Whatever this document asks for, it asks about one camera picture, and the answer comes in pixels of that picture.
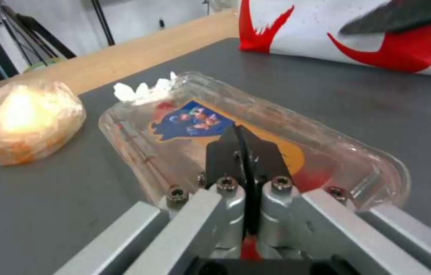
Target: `gray object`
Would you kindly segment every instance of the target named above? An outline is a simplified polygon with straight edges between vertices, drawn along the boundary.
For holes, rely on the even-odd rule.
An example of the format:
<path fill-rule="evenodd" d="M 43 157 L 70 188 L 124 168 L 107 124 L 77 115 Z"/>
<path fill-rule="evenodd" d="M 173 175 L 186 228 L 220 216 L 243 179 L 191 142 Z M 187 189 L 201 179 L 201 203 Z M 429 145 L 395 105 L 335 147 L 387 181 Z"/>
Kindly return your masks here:
<path fill-rule="evenodd" d="M 241 186 L 238 186 L 232 176 L 228 176 L 227 178 L 229 178 L 226 179 L 230 182 L 229 184 L 224 184 L 223 180 L 220 180 L 210 187 L 210 191 L 219 193 L 226 203 L 226 222 L 228 223 L 228 227 L 217 244 L 217 248 L 230 251 L 238 250 L 240 253 L 241 240 L 244 236 L 245 190 Z M 231 253 L 231 255 L 237 258 L 240 256 L 236 252 Z"/>
<path fill-rule="evenodd" d="M 226 230 L 222 197 L 199 190 L 125 275 L 178 275 L 196 257 L 208 257 Z"/>
<path fill-rule="evenodd" d="M 267 189 L 273 191 L 270 184 L 272 183 L 266 184 Z M 95 264 L 104 267 L 105 262 L 118 263 L 119 259 L 115 256 L 108 257 L 119 240 L 114 233 L 128 232 L 125 222 L 136 218 L 141 220 L 137 224 L 141 225 L 140 228 L 144 231 L 152 228 L 154 221 L 149 223 L 146 218 L 152 216 L 154 207 L 147 209 L 148 214 L 129 211 L 131 214 L 128 218 L 125 215 L 121 217 L 123 223 L 115 222 L 57 274 L 121 274 L 125 271 L 126 275 L 177 275 L 184 274 L 198 257 L 204 259 L 210 254 L 211 258 L 238 258 L 240 245 L 231 249 L 213 250 L 220 247 L 222 240 L 226 238 L 228 225 L 230 228 L 229 220 L 234 214 L 234 209 L 227 207 L 227 198 L 217 195 L 215 190 L 216 188 L 211 191 L 198 190 L 156 238 L 145 240 L 139 234 L 126 234 L 132 235 L 131 248 L 137 251 L 144 249 L 152 240 L 138 258 L 130 257 L 131 265 L 127 271 L 125 268 L 106 264 L 108 272 L 97 272 L 99 268 L 95 268 Z M 324 190 L 317 189 L 288 197 L 290 200 L 283 198 L 285 207 L 280 209 L 281 220 L 288 226 L 288 246 L 272 247 L 258 242 L 257 249 L 264 258 L 312 260 L 338 256 L 345 259 L 360 274 L 431 275 L 430 228 L 396 207 L 380 205 L 362 213 L 367 214 L 373 221 L 368 224 Z M 139 205 L 146 206 L 142 202 L 138 202 L 136 206 Z M 235 243 L 241 244 L 242 239 L 239 238 Z M 128 260 L 122 258 L 125 266 Z"/>
<path fill-rule="evenodd" d="M 412 176 L 404 210 L 431 227 L 431 76 L 245 53 L 238 44 L 226 39 L 116 82 L 152 86 L 172 70 L 199 71 L 391 153 Z M 100 115 L 117 102 L 112 87 L 80 96 L 85 125 L 60 151 L 0 167 L 0 274 L 52 274 L 145 200 L 98 129 Z"/>
<path fill-rule="evenodd" d="M 295 198 L 289 214 L 291 246 L 312 258 L 337 254 L 360 274 L 431 274 L 324 190 Z"/>
<path fill-rule="evenodd" d="M 273 181 L 263 186 L 258 232 L 258 241 L 263 244 L 261 247 L 280 248 L 290 245 L 288 216 L 292 200 L 298 196 L 300 192 L 294 186 L 287 193 L 275 190 Z M 261 249 L 262 254 L 267 255 L 265 251 L 267 249 Z"/>
<path fill-rule="evenodd" d="M 429 227 L 393 205 L 378 205 L 359 215 L 431 269 L 431 229 Z"/>
<path fill-rule="evenodd" d="M 118 275 L 168 224 L 168 214 L 137 202 L 55 275 Z"/>

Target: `plastic bag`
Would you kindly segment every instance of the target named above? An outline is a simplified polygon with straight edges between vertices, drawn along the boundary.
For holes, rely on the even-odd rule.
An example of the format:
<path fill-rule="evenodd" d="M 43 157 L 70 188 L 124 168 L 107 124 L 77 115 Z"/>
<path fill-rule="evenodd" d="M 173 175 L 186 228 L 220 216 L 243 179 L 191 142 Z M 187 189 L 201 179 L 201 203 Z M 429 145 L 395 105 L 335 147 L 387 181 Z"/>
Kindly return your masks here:
<path fill-rule="evenodd" d="M 0 88 L 0 165 L 42 159 L 80 129 L 85 108 L 67 85 L 29 80 Z"/>

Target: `clear plastic container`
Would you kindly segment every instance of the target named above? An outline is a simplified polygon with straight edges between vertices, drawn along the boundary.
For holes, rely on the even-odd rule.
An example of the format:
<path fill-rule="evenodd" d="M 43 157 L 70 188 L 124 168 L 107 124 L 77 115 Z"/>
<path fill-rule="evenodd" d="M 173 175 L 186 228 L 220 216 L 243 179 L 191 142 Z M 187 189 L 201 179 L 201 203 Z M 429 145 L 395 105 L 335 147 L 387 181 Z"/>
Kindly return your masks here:
<path fill-rule="evenodd" d="M 358 209 L 400 207 L 409 194 L 409 172 L 392 155 L 200 73 L 183 73 L 168 90 L 114 105 L 99 124 L 157 204 L 170 186 L 196 191 L 206 145 L 232 123 L 275 142 L 301 192 L 344 188 Z"/>

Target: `cartoon character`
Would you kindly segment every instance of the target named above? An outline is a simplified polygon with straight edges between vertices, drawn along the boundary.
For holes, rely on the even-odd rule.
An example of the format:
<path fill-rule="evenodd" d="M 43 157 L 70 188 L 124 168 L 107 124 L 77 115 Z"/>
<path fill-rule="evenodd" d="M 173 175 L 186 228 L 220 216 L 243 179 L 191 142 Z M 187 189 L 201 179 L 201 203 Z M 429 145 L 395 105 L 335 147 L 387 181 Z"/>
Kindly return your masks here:
<path fill-rule="evenodd" d="M 213 113 L 211 116 L 209 116 L 206 120 L 205 120 L 205 124 L 209 125 L 209 126 L 213 126 L 217 123 L 219 123 L 220 120 L 217 119 L 217 115 L 215 115 L 215 113 Z"/>
<path fill-rule="evenodd" d="M 175 138 L 195 138 L 221 135 L 234 122 L 196 101 L 189 101 L 177 110 L 152 122 L 153 134 L 161 135 L 160 141 Z"/>
<path fill-rule="evenodd" d="M 200 134 L 200 130 L 194 126 L 186 127 L 186 132 L 188 132 L 190 136 L 198 136 Z"/>
<path fill-rule="evenodd" d="M 187 121 L 187 120 L 190 120 L 190 119 L 191 119 L 191 116 L 190 116 L 189 114 L 187 114 L 187 113 L 182 113 L 182 114 L 180 115 L 180 119 L 181 119 L 182 121 Z"/>
<path fill-rule="evenodd" d="M 203 113 L 203 110 L 205 110 L 205 108 L 201 108 L 200 106 L 196 106 L 194 108 L 191 109 L 190 111 L 190 115 L 199 115 L 200 113 Z"/>
<path fill-rule="evenodd" d="M 172 115 L 169 117 L 169 120 L 173 123 L 178 123 L 178 116 L 177 115 Z"/>
<path fill-rule="evenodd" d="M 190 120 L 191 116 L 187 113 L 182 113 L 181 115 L 172 115 L 169 117 L 169 120 L 173 123 L 178 123 L 180 121 L 187 121 Z"/>
<path fill-rule="evenodd" d="M 195 125 L 193 125 L 193 127 L 197 128 L 197 129 L 204 129 L 204 130 L 210 129 L 210 127 L 205 123 L 195 124 Z"/>

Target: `red part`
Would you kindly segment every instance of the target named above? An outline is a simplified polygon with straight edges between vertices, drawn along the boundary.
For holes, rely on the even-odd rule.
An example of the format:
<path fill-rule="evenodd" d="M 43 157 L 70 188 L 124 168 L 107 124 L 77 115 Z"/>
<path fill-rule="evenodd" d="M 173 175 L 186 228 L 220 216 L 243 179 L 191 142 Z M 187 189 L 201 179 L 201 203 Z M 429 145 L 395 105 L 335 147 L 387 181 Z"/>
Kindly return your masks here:
<path fill-rule="evenodd" d="M 243 260 L 261 260 L 256 249 L 257 239 L 254 237 L 247 237 L 243 241 L 241 248 L 241 259 Z"/>
<path fill-rule="evenodd" d="M 349 58 L 371 66 L 417 73 L 431 66 L 431 24 L 404 33 L 386 33 L 377 52 L 350 49 L 327 34 L 336 47 Z"/>
<path fill-rule="evenodd" d="M 240 49 L 270 53 L 270 46 L 276 33 L 285 24 L 292 12 L 294 12 L 294 9 L 295 6 L 292 5 L 292 7 L 281 14 L 270 27 L 266 27 L 262 33 L 259 33 L 252 25 L 249 0 L 242 0 L 239 17 Z"/>

